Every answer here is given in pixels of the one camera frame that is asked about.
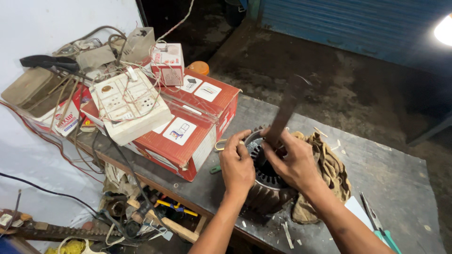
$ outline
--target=pliers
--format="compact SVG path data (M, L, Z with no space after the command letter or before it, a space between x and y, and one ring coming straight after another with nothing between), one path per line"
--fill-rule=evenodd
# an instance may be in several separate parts
M389 232L389 230L383 230L383 226L381 225L381 222L378 219L375 210L373 210L369 205L369 202L362 192L360 193L360 196L361 200L363 201L364 208L366 209L367 216L369 217L374 228L374 234L378 236L378 238L380 238L382 241L384 239L387 242L389 248L391 248L395 253L402 254L399 250L399 247L397 247L396 243L391 238L391 233Z

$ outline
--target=brown rag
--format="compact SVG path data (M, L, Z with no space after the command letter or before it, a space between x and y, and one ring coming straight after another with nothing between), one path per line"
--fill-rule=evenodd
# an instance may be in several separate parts
M305 137L301 132L294 132L292 135L312 145L312 153L314 154L317 171L334 195L342 203L345 203L351 196L350 189L352 185L347 179L347 171L342 161L331 151L330 146L322 141L319 133L314 132L311 136ZM292 220L301 224L320 221L314 208L312 208L301 193L293 208Z

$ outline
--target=blue shutter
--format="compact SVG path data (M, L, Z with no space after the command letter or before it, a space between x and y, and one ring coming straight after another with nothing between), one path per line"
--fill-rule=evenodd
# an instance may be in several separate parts
M452 12L450 0L261 1L258 22L263 28L452 75L452 47L433 35Z

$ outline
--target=orange container lid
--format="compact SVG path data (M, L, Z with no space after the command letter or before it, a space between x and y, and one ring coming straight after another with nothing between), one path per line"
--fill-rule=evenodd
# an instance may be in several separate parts
M203 61L193 62L187 68L189 68L190 70L192 70L194 72L202 74L202 75L209 74L209 65L206 62L203 62Z

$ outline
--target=workbench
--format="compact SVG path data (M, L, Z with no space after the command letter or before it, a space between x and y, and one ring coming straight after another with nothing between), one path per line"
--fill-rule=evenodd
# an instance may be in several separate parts
M222 138L240 130L270 124L277 109L277 106L239 95L236 116ZM305 135L312 134L316 127L328 135L328 138L322 136L322 139L331 147L336 147L337 140L340 140L341 146L335 153L346 166L352 196L361 203L359 192L365 193L383 227L391 232L402 253L446 253L439 234L437 205L425 160L299 114L293 115L288 127L290 131L301 131ZM95 134L79 134L78 145L91 152ZM99 135L94 148L100 159L130 172L107 137ZM219 164L215 151L210 153L191 183L127 148L122 147L121 151L146 184L203 216L212 217L216 213L225 186L221 174L209 173L209 169ZM339 253L323 222L310 225L292 222L292 206L289 202L274 216L266 217L249 211L241 212L235 223L235 233L255 244L265 245L282 253ZM281 226L286 221L294 249L289 248Z

